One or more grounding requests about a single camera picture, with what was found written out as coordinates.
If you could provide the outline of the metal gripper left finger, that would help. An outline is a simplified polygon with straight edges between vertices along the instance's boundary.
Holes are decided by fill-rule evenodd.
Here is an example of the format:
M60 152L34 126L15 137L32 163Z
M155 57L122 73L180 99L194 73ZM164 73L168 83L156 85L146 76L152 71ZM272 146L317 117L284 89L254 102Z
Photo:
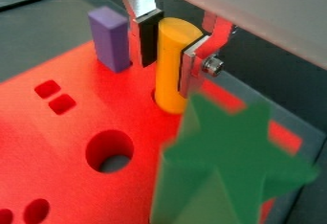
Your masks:
M130 15L131 58L143 67L158 59L159 23L164 12L155 0L123 0Z

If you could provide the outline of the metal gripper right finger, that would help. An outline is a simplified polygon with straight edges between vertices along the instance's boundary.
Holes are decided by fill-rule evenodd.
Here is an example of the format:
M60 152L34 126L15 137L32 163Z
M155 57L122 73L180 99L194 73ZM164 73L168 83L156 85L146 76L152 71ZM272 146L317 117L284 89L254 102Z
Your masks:
M200 86L204 75L215 78L223 70L218 52L230 39L232 27L234 24L212 12L204 13L202 28L207 34L182 50L180 55L178 91L184 98Z

